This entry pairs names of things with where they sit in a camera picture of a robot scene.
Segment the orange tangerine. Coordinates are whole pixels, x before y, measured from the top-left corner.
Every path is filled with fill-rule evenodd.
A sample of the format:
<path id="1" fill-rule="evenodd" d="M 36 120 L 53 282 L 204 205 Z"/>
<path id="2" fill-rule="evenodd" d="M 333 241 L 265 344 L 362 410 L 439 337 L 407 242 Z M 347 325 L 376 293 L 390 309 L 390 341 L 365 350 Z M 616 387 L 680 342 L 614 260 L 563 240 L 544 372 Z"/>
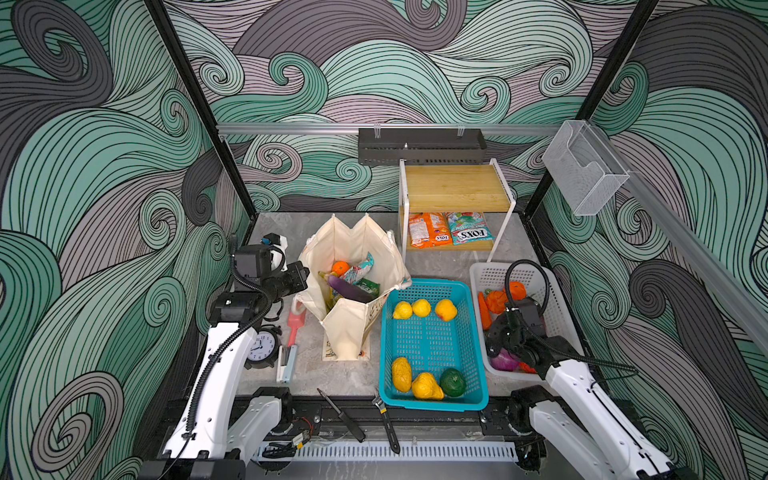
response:
<path id="1" fill-rule="evenodd" d="M 349 271 L 351 266 L 346 261 L 336 261 L 332 265 L 331 271 L 336 276 L 343 276 L 347 271 Z"/>

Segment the cream floral tote bag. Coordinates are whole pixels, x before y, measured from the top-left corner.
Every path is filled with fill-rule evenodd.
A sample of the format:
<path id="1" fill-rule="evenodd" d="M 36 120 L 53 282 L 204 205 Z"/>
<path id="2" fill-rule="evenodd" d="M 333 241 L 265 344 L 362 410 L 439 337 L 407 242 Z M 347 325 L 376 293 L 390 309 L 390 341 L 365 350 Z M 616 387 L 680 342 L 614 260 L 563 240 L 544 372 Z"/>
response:
<path id="1" fill-rule="evenodd" d="M 394 233 L 368 214 L 352 226 L 333 215 L 306 241 L 299 260 L 310 276 L 307 289 L 297 297 L 320 321 L 332 351 L 341 361 L 358 358 L 390 294 L 411 285 Z M 368 303 L 340 298 L 330 306 L 332 289 L 323 276 L 338 261 L 353 268 L 370 263 L 363 278 L 378 284 L 380 295 Z"/>

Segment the pink green candy bag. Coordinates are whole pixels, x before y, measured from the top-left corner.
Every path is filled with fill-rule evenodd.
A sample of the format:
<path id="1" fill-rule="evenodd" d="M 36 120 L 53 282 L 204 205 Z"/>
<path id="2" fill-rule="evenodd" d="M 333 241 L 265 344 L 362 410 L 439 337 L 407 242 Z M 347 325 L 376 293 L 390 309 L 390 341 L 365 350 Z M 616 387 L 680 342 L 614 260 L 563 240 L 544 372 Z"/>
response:
<path id="1" fill-rule="evenodd" d="M 375 261 L 373 255 L 368 252 L 366 257 L 359 264 L 354 265 L 349 270 L 347 270 L 341 279 L 349 284 L 356 284 L 365 278 L 365 276 L 373 268 L 374 263 Z"/>

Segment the purple eggplant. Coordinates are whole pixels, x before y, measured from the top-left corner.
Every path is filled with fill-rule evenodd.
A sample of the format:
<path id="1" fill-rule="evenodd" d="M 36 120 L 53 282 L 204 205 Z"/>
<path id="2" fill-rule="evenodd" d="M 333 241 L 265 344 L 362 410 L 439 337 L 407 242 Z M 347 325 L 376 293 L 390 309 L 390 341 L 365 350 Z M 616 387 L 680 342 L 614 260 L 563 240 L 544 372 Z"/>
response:
<path id="1" fill-rule="evenodd" d="M 370 292 L 350 284 L 333 273 L 321 273 L 321 278 L 326 281 L 328 286 L 345 299 L 357 301 L 360 303 L 369 303 L 376 299 L 376 296 Z"/>

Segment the yellow green candy bag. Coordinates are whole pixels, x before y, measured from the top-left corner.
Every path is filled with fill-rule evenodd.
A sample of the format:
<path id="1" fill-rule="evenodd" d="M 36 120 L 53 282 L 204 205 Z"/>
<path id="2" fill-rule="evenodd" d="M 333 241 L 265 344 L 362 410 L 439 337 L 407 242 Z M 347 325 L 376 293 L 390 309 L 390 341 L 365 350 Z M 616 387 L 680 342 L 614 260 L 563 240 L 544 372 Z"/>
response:
<path id="1" fill-rule="evenodd" d="M 356 282 L 355 285 L 369 293 L 373 298 L 380 296 L 380 285 L 372 280 L 363 278 Z"/>

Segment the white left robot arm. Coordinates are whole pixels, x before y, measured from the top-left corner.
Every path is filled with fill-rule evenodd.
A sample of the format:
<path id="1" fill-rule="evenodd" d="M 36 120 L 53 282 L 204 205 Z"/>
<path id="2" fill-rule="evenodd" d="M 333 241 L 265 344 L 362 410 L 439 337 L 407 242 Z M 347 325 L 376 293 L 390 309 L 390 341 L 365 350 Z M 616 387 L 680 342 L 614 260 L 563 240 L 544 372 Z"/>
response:
<path id="1" fill-rule="evenodd" d="M 272 429 L 289 420 L 289 393 L 269 388 L 245 413 L 230 419 L 240 377 L 272 306 L 306 289 L 309 270 L 286 260 L 287 240 L 271 233 L 230 255 L 241 284 L 214 301 L 204 357 L 191 396 L 157 459 L 141 479 L 243 479 L 247 465 Z"/>

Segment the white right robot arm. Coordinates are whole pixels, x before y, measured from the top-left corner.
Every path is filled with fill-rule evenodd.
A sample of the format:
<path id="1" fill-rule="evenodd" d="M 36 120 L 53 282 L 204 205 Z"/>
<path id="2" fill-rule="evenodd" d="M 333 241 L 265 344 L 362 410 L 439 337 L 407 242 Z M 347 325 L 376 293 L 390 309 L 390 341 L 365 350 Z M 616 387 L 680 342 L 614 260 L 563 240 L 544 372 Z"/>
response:
<path id="1" fill-rule="evenodd" d="M 580 355 L 565 338 L 533 327 L 543 310 L 531 298 L 512 300 L 487 331 L 491 353 L 517 356 L 545 382 L 510 394 L 512 429 L 544 437 L 585 479 L 694 479 L 605 393 L 589 367 L 607 361 Z"/>

